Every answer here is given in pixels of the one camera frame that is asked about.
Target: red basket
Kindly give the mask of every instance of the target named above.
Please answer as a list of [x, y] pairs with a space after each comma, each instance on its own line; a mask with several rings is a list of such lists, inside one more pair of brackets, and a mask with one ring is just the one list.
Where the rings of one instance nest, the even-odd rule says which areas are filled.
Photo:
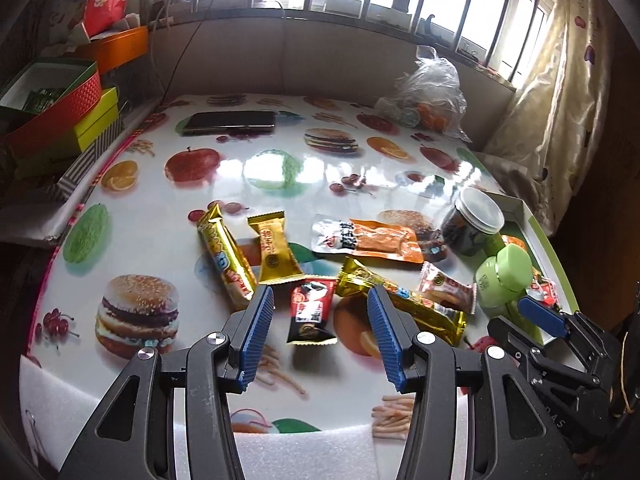
[[7, 144], [17, 158], [38, 153], [76, 126], [100, 102], [101, 95], [100, 75], [95, 72], [43, 113], [7, 134]]

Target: clear plastic bag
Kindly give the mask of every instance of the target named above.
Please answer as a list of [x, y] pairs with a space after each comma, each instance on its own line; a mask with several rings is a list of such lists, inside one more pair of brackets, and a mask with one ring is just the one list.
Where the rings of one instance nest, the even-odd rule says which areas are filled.
[[430, 46], [419, 45], [416, 57], [416, 71], [400, 78], [395, 95], [380, 99], [376, 110], [404, 126], [428, 128], [470, 142], [460, 128], [466, 99], [456, 67]]

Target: beige curtain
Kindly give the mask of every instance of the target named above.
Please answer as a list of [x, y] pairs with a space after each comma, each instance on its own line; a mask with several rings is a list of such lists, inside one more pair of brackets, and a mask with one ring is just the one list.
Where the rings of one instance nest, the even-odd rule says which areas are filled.
[[614, 21], [606, 0], [557, 0], [547, 27], [529, 75], [483, 151], [526, 168], [527, 203], [551, 235], [598, 149]]

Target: silver bolt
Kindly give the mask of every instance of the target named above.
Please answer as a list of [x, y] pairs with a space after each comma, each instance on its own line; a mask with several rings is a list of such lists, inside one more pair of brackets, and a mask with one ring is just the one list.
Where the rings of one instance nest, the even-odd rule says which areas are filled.
[[225, 342], [226, 335], [222, 332], [212, 332], [207, 336], [207, 343], [210, 345], [222, 345]]
[[417, 335], [418, 341], [423, 345], [430, 345], [436, 342], [436, 336], [434, 336], [431, 332], [420, 332]]
[[486, 352], [489, 354], [489, 357], [493, 357], [494, 359], [502, 359], [504, 357], [504, 350], [499, 346], [489, 346]]
[[146, 361], [147, 359], [151, 359], [155, 353], [155, 348], [152, 348], [151, 346], [145, 346], [144, 348], [138, 350], [138, 359]]

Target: wall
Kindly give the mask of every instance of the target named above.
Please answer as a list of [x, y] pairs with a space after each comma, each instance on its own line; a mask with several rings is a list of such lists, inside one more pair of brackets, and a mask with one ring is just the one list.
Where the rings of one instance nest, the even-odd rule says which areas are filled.
[[[198, 27], [174, 25], [152, 35], [156, 66], [167, 85]], [[373, 104], [395, 79], [415, 69], [415, 45], [345, 25], [282, 18], [202, 22], [175, 73], [169, 96], [220, 92], [316, 94]], [[513, 91], [455, 63], [468, 103], [463, 128], [480, 150]]]
[[616, 21], [600, 147], [552, 240], [580, 309], [607, 330], [631, 313], [640, 280], [640, 52]]

